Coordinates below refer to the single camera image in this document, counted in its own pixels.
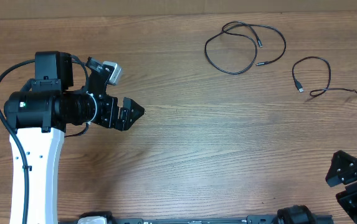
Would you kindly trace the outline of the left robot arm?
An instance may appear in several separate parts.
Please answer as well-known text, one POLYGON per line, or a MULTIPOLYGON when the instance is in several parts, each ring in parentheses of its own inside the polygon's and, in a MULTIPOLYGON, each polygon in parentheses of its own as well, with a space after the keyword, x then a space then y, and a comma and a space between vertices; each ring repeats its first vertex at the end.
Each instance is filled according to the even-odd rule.
POLYGON ((65 52, 37 52, 34 78, 0 107, 13 155, 11 223, 57 223, 59 160, 68 124, 126 131, 144 115, 134 100, 119 102, 107 94, 123 73, 115 62, 89 58, 81 64, 85 84, 74 90, 73 65, 79 61, 65 52))

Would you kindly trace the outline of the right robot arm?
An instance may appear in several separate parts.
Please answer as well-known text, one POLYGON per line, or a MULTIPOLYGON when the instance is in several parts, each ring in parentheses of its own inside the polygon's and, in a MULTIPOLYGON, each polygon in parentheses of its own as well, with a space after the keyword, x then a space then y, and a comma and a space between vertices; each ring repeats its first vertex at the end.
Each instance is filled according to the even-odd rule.
MULTIPOLYGON (((357 158, 344 151, 334 153, 325 177, 330 187, 343 184, 345 190, 336 194, 336 200, 352 221, 357 224, 357 158)), ((294 205, 277 211, 273 223, 317 224, 333 223, 332 217, 318 216, 304 205, 294 205)))

